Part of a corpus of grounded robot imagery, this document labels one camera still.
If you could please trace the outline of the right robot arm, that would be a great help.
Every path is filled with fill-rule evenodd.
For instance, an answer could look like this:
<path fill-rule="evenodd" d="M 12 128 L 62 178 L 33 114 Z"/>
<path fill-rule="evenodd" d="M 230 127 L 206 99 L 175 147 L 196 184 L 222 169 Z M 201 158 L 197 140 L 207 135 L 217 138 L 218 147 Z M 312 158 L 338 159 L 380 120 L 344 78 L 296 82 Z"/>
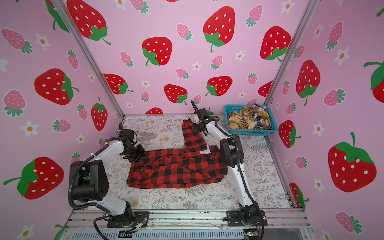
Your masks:
<path fill-rule="evenodd" d="M 199 119 L 195 115 L 196 133 L 210 134 L 220 142 L 221 158 L 234 176 L 239 195 L 240 218 L 245 226 L 259 224 L 265 227 L 264 216 L 259 204 L 254 199 L 248 184 L 245 167 L 244 151 L 239 136 L 232 135 L 219 126 L 220 118 L 217 116 Z"/>

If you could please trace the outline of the red black plaid shirt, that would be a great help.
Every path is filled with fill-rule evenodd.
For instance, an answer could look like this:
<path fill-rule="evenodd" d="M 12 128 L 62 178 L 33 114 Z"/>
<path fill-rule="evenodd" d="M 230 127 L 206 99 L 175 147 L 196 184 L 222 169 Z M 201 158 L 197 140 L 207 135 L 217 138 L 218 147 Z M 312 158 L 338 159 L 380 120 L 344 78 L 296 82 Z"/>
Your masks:
<path fill-rule="evenodd" d="M 219 183 L 228 173 L 217 146 L 209 146 L 196 133 L 192 120 L 184 120 L 182 149 L 148 151 L 130 168 L 127 185 L 138 189 L 186 189 Z"/>

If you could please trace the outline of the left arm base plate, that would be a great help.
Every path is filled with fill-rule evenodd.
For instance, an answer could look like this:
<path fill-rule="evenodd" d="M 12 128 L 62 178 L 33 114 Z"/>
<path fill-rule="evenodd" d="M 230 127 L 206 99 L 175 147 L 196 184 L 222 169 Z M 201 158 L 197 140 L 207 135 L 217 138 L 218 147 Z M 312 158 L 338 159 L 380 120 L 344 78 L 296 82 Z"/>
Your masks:
<path fill-rule="evenodd" d="M 150 212 L 134 211 L 120 216 L 110 216 L 107 228 L 145 228 L 149 220 Z"/>

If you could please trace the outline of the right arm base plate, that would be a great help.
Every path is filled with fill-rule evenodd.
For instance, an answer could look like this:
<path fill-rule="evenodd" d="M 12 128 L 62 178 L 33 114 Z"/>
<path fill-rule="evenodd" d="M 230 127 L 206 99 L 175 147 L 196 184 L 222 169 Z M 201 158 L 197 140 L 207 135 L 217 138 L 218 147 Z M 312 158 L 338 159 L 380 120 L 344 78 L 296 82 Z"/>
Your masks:
<path fill-rule="evenodd" d="M 261 211 L 261 215 L 255 216 L 247 216 L 241 211 L 227 211 L 223 221 L 230 227 L 266 227 L 268 225 L 264 211 Z"/>

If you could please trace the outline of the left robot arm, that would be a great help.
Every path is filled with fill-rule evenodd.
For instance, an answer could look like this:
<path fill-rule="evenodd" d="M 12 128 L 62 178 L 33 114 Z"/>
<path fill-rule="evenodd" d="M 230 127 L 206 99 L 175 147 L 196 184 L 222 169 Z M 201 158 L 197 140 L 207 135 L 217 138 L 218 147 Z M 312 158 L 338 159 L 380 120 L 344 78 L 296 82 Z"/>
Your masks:
<path fill-rule="evenodd" d="M 105 215 L 108 228 L 145 227 L 148 212 L 133 212 L 129 202 L 123 201 L 109 189 L 107 166 L 115 157 L 122 156 L 130 163 L 145 155 L 144 148 L 137 144 L 137 134 L 130 129 L 119 129 L 118 136 L 106 141 L 104 147 L 84 161 L 70 165 L 68 201 L 74 210 L 96 207 Z"/>

